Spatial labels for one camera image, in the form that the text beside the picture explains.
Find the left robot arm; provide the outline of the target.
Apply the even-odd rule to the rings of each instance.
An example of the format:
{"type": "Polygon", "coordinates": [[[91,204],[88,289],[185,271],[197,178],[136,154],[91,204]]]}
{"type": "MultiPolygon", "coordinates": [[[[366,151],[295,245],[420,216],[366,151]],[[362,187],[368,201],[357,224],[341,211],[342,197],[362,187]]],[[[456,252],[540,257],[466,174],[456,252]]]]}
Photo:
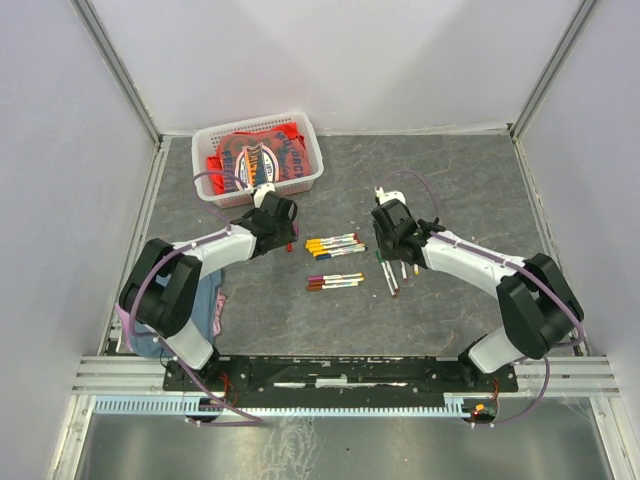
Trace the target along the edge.
{"type": "Polygon", "coordinates": [[[199,390],[215,387],[221,368],[218,353],[192,319],[200,281],[229,265],[244,262],[297,240],[297,204],[272,190],[254,195],[254,207],[221,230],[182,243],[148,241],[117,301],[117,312],[132,338],[156,338],[186,368],[199,390]]]}

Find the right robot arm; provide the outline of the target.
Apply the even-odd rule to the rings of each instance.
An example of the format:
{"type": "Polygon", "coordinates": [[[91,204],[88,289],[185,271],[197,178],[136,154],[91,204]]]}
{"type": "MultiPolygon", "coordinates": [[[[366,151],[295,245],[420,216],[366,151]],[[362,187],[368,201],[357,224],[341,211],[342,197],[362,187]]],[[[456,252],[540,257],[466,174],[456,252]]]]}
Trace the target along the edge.
{"type": "Polygon", "coordinates": [[[541,359],[583,341],[583,309],[551,257],[506,255],[470,243],[438,220],[414,219],[396,191],[376,194],[372,216],[384,260],[451,275],[497,300],[502,326],[461,355],[457,376],[466,389],[483,389],[495,371],[523,357],[541,359]]]}

